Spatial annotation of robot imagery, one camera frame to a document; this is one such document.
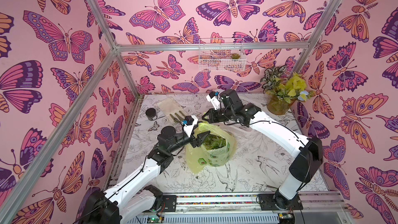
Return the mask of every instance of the plant pot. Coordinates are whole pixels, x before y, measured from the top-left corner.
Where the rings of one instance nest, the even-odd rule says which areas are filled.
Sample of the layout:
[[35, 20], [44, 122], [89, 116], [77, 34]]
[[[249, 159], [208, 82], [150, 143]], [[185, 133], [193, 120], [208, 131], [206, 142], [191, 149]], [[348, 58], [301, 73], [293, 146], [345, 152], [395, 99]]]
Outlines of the plant pot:
[[271, 100], [267, 104], [267, 109], [275, 115], [284, 115], [289, 110], [293, 102], [294, 101], [288, 103], [283, 99], [278, 98], [276, 95], [273, 95]]

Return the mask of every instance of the butterfly antenna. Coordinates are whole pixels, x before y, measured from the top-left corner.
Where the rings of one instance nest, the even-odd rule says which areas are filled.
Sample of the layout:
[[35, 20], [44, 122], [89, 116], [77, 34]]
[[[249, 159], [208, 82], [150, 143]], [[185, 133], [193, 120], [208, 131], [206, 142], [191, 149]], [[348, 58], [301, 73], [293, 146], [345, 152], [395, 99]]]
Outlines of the butterfly antenna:
[[0, 159], [0, 162], [4, 163], [4, 164], [6, 164], [6, 165], [11, 165], [11, 166], [16, 165], [16, 164], [17, 164], [17, 159], [15, 158], [14, 149], [11, 149], [11, 152], [12, 152], [12, 154], [14, 155], [14, 164], [6, 163], [6, 162], [4, 162], [4, 161], [1, 160], [1, 159]]

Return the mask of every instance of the table surface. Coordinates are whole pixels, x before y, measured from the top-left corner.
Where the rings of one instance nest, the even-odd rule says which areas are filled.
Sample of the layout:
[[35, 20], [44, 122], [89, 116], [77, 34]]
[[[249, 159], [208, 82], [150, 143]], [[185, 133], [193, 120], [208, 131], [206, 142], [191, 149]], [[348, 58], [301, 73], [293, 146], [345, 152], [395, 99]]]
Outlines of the table surface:
[[[119, 179], [122, 180], [133, 172], [144, 161], [145, 156], [157, 142], [157, 135], [163, 127], [173, 125], [177, 132], [181, 132], [179, 124], [170, 123], [157, 103], [167, 97], [174, 98], [189, 115], [198, 118], [212, 107], [207, 102], [205, 94], [178, 94], [178, 95], [146, 95], [134, 128], [126, 157], [123, 162]], [[269, 100], [263, 94], [239, 94], [245, 101], [261, 107], [263, 111], [281, 124], [300, 133], [297, 122], [289, 111], [285, 115], [271, 114], [266, 107]], [[158, 119], [149, 121], [145, 116], [148, 108], [156, 108]], [[153, 179], [149, 184], [158, 187], [167, 193], [177, 192], [259, 192], [275, 191], [267, 187], [279, 187], [289, 172], [289, 165], [293, 158], [281, 146], [256, 130], [248, 128], [250, 132], [241, 132], [229, 128], [237, 140], [237, 149], [226, 165], [220, 167], [206, 166], [201, 172], [194, 174], [186, 163], [185, 149], [176, 157], [170, 166]], [[302, 191], [327, 191], [326, 184], [318, 171]]]

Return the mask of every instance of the mounting plate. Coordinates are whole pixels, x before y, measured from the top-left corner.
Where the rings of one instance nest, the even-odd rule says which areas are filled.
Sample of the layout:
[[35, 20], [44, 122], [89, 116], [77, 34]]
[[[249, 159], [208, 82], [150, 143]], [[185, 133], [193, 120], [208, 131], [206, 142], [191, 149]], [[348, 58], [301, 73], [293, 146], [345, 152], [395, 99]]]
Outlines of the mounting plate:
[[[275, 205], [275, 201], [272, 199], [273, 194], [259, 194], [258, 201], [261, 206], [261, 210], [280, 210]], [[292, 200], [292, 210], [303, 210], [300, 197], [296, 195]]]

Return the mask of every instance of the jar lid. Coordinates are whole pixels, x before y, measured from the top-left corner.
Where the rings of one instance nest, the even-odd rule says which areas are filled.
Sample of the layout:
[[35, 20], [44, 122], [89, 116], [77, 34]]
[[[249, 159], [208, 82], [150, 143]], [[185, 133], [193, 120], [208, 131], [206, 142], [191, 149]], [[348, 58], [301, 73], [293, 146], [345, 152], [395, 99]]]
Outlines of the jar lid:
[[156, 109], [155, 108], [148, 108], [145, 112], [147, 117], [153, 118], [156, 116]]

